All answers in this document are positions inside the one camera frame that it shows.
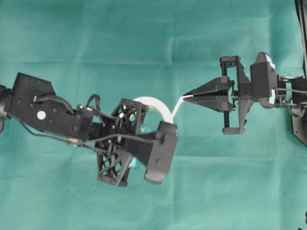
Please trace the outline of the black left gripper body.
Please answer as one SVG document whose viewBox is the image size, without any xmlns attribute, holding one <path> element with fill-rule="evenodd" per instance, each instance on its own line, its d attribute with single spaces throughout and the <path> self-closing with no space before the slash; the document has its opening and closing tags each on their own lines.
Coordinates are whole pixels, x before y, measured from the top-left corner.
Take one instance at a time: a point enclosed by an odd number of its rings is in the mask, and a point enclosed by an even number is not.
<svg viewBox="0 0 307 230">
<path fill-rule="evenodd" d="M 110 116 L 103 115 L 104 124 L 93 123 L 89 139 L 95 142 L 97 151 L 97 178 L 113 186 L 127 186 L 129 164 L 133 156 L 125 150 L 129 141 L 124 135 L 138 135 L 148 106 L 129 99 L 121 99 Z"/>
</svg>

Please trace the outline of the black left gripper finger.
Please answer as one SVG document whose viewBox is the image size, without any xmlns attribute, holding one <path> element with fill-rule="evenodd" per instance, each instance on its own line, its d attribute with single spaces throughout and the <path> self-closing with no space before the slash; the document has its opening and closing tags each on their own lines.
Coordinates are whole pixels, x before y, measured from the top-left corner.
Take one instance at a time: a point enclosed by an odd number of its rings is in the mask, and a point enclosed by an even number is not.
<svg viewBox="0 0 307 230">
<path fill-rule="evenodd" d="M 141 162 L 136 157 L 132 157 L 129 163 L 129 167 L 132 169 L 138 169 L 140 165 L 141 165 Z"/>
<path fill-rule="evenodd" d="M 141 124 L 140 134 L 148 134 L 156 132 L 158 125 L 150 125 L 150 124 Z"/>
</svg>

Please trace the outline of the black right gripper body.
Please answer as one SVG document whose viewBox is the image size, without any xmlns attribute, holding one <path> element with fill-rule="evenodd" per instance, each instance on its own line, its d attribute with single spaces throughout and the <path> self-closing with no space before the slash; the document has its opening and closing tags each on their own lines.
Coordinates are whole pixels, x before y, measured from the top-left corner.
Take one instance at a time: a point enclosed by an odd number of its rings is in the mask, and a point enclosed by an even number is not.
<svg viewBox="0 0 307 230">
<path fill-rule="evenodd" d="M 232 89 L 231 99 L 233 100 L 232 110 L 238 110 L 238 127 L 230 127 L 229 112 L 224 111 L 224 134 L 242 134 L 244 133 L 246 115 L 252 106 L 252 90 L 251 82 L 244 72 L 244 67 L 240 62 L 240 56 L 226 56 L 220 58 L 220 66 L 222 68 L 222 76 L 227 76 L 227 69 L 236 67 L 237 90 L 234 90 L 235 82 L 231 81 L 230 89 Z"/>
</svg>

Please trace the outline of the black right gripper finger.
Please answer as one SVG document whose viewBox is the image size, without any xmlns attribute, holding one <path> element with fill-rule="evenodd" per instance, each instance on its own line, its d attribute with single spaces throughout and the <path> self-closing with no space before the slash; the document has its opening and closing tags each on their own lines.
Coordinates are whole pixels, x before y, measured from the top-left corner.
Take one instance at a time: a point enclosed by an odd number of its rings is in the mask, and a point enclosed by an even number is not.
<svg viewBox="0 0 307 230">
<path fill-rule="evenodd" d="M 207 95 L 214 95 L 214 96 L 226 96 L 228 95 L 228 90 L 232 86 L 232 81 L 229 79 L 229 77 L 218 77 L 214 78 L 213 80 L 207 82 L 206 84 L 195 88 L 187 93 L 184 94 L 184 96 L 187 95 L 193 95 L 193 96 L 207 96 Z"/>
<path fill-rule="evenodd" d="M 232 111 L 233 105 L 229 103 L 227 96 L 221 95 L 205 95 L 186 97 L 186 102 L 207 107 L 217 112 Z"/>
</svg>

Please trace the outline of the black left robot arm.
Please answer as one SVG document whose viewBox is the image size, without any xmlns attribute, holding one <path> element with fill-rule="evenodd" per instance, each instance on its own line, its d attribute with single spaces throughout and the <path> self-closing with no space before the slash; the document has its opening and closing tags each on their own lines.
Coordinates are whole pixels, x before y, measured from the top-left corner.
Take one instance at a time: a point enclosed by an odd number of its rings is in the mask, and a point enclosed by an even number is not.
<svg viewBox="0 0 307 230">
<path fill-rule="evenodd" d="M 15 119 L 32 135 L 55 139 L 93 150 L 99 181 L 126 186 L 133 158 L 150 155 L 161 144 L 158 133 L 141 134 L 148 108 L 123 99 L 112 114 L 102 112 L 100 97 L 93 94 L 75 108 L 56 95 L 52 83 L 18 73 L 12 88 L 0 88 L 0 122 Z"/>
</svg>

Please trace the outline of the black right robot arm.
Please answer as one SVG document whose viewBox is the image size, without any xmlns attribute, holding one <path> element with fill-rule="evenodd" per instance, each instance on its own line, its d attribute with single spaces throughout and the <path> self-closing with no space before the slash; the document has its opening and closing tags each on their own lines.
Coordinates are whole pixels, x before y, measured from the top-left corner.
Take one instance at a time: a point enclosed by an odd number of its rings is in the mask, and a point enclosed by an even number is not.
<svg viewBox="0 0 307 230">
<path fill-rule="evenodd" d="M 289 109 L 292 116 L 307 111 L 306 77 L 277 74 L 276 65 L 265 52 L 257 54 L 247 76 L 240 56 L 220 58 L 221 77 L 184 94 L 183 100 L 224 114 L 224 134 L 245 131 L 246 116 L 254 103 L 262 107 Z"/>
</svg>

